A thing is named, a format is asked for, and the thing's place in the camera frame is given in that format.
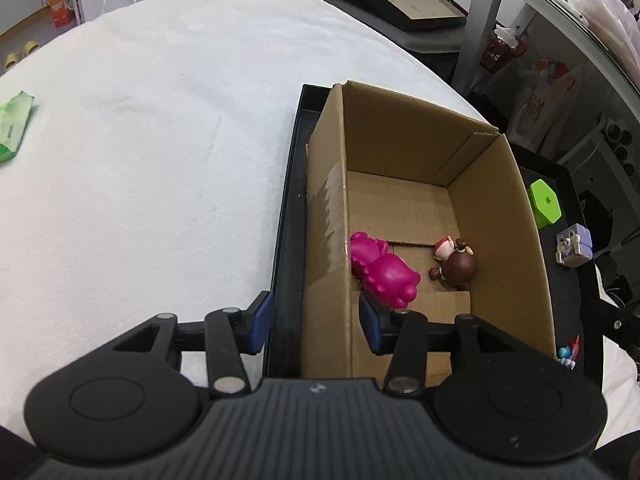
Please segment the black tray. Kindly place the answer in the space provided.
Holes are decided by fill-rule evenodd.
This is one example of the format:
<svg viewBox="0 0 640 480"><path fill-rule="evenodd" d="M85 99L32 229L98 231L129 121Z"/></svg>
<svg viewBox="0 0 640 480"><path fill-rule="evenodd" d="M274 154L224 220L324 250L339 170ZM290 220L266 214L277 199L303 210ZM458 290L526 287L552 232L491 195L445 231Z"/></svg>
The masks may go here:
<svg viewBox="0 0 640 480"><path fill-rule="evenodd" d="M306 145L320 118L330 89L305 84L300 92L288 166L283 187L271 290L276 319L266 344L262 374L271 378L299 378L300 331L304 302L307 227ZM560 226L584 221L582 207L568 170L555 162L513 144L512 153L525 184L545 180L560 200ZM600 301L597 268L592 263L563 270L555 263L555 229L540 234L553 304L555 335L560 339L580 335L584 342L576 368L597 385L603 382L602 334L597 326L584 325L587 307Z"/></svg>

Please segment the red figure with yellow jar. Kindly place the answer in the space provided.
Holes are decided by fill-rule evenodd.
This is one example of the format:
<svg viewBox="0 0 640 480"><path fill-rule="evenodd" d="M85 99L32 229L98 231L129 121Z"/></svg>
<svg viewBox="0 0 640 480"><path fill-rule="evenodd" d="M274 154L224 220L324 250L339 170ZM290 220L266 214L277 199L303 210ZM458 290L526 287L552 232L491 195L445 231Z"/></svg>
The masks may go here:
<svg viewBox="0 0 640 480"><path fill-rule="evenodd" d="M577 364L577 358L580 350L582 350L582 340L580 336L575 336L569 344L564 347L560 347L556 352L556 360L570 370L574 370Z"/></svg>

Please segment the yellow slipper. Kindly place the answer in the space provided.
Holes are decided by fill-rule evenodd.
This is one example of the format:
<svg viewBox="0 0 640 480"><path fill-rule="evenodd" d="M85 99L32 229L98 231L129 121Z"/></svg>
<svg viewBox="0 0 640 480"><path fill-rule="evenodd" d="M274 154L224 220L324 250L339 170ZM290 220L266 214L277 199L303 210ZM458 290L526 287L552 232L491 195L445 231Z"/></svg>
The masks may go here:
<svg viewBox="0 0 640 480"><path fill-rule="evenodd" d="M29 56L40 48L40 43L35 40L27 41L23 47L23 55Z"/></svg>
<svg viewBox="0 0 640 480"><path fill-rule="evenodd" d="M10 70L18 62L21 61L21 55L18 52L11 52L6 56L4 61L4 70Z"/></svg>

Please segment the green wet wipes pack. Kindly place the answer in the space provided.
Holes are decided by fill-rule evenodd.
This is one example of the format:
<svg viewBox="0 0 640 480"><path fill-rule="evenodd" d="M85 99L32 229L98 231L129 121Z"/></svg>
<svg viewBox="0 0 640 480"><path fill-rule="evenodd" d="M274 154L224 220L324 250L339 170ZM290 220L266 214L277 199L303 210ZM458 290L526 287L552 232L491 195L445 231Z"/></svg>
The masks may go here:
<svg viewBox="0 0 640 480"><path fill-rule="evenodd" d="M21 147L34 97L21 91L1 105L0 162L14 158Z"/></svg>

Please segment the purple cube toy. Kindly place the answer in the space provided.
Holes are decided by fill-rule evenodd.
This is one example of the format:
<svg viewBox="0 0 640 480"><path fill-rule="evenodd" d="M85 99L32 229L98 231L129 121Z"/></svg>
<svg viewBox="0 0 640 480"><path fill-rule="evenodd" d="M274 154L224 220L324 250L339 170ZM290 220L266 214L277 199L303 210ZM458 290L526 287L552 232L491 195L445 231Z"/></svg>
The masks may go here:
<svg viewBox="0 0 640 480"><path fill-rule="evenodd" d="M555 261L575 269L592 259L590 231L579 223L564 229L555 237Z"/></svg>

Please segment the brown bear figurine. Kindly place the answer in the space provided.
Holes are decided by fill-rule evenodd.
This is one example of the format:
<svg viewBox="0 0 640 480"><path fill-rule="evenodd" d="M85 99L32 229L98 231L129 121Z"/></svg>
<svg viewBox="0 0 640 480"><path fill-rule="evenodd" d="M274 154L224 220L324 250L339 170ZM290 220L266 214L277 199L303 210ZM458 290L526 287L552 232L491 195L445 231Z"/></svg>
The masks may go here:
<svg viewBox="0 0 640 480"><path fill-rule="evenodd" d="M436 266L428 271L428 277L451 288L466 289L477 272L473 249L463 238L441 238L434 246L433 259Z"/></svg>

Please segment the green hexagonal box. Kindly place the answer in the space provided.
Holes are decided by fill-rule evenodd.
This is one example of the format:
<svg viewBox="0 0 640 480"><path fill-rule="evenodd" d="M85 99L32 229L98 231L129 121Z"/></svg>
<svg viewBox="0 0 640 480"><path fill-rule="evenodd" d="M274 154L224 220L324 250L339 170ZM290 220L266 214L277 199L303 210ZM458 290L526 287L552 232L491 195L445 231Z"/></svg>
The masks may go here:
<svg viewBox="0 0 640 480"><path fill-rule="evenodd" d="M534 181L527 188L527 194L538 230L552 226L562 217L558 196L545 180Z"/></svg>

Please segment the clear plastic bag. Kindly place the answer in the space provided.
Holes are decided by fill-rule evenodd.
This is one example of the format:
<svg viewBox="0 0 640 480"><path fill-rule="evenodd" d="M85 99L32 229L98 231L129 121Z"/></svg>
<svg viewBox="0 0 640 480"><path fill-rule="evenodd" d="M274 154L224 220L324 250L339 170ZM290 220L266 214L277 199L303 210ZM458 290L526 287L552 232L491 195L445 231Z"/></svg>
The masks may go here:
<svg viewBox="0 0 640 480"><path fill-rule="evenodd" d="M579 18L639 83L639 26L622 0L556 0Z"/></svg>

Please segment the grey chair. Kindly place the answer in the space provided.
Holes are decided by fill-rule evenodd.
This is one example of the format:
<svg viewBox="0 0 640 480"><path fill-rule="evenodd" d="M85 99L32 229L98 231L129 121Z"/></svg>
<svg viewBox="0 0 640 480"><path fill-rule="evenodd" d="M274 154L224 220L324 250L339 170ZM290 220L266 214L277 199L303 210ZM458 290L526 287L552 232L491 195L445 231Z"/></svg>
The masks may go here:
<svg viewBox="0 0 640 480"><path fill-rule="evenodd" d="M466 12L454 0L324 0L417 54L459 51Z"/></svg>

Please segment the pink dinosaur toy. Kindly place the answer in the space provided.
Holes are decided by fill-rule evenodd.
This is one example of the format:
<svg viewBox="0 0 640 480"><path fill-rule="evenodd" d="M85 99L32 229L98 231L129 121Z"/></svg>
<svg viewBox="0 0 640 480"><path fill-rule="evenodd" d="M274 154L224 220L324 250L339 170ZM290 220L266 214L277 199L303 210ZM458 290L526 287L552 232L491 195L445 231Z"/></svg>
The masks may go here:
<svg viewBox="0 0 640 480"><path fill-rule="evenodd" d="M366 232L352 233L349 239L352 274L362 290L383 307L405 310L418 296L419 272L390 251L386 240Z"/></svg>

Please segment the brown cardboard box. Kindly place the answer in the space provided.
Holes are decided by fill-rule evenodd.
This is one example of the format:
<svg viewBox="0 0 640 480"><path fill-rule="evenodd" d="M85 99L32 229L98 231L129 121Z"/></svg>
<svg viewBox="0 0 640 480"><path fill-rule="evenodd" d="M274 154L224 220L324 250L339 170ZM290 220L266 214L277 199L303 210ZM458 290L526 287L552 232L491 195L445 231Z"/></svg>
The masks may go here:
<svg viewBox="0 0 640 480"><path fill-rule="evenodd" d="M358 315L349 239L363 232L422 275L411 307L433 322L471 313L545 356L555 332L544 254L508 140L480 120L349 81L329 93L308 143L307 261L300 369L382 379ZM427 277L436 244L477 258L462 292Z"/></svg>

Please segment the red basket under desk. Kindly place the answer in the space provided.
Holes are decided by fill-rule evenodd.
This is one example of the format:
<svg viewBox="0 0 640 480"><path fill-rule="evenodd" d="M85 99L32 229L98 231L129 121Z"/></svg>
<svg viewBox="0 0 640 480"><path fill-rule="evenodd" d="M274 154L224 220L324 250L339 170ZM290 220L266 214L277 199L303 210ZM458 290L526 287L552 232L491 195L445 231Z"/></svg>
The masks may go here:
<svg viewBox="0 0 640 480"><path fill-rule="evenodd" d="M527 44L524 41L516 40L516 46L512 48L493 32L487 41L483 55L480 57L480 67L490 74L496 74L511 61L520 58L526 50Z"/></svg>

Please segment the orange box on floor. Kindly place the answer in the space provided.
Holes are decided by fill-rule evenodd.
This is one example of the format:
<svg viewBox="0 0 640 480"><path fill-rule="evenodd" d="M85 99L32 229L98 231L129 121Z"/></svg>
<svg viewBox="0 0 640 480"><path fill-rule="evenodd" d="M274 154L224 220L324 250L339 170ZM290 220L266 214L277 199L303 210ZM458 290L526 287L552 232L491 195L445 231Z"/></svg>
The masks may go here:
<svg viewBox="0 0 640 480"><path fill-rule="evenodd" d="M47 0L53 25L56 29L72 24L75 13L70 6L70 0Z"/></svg>

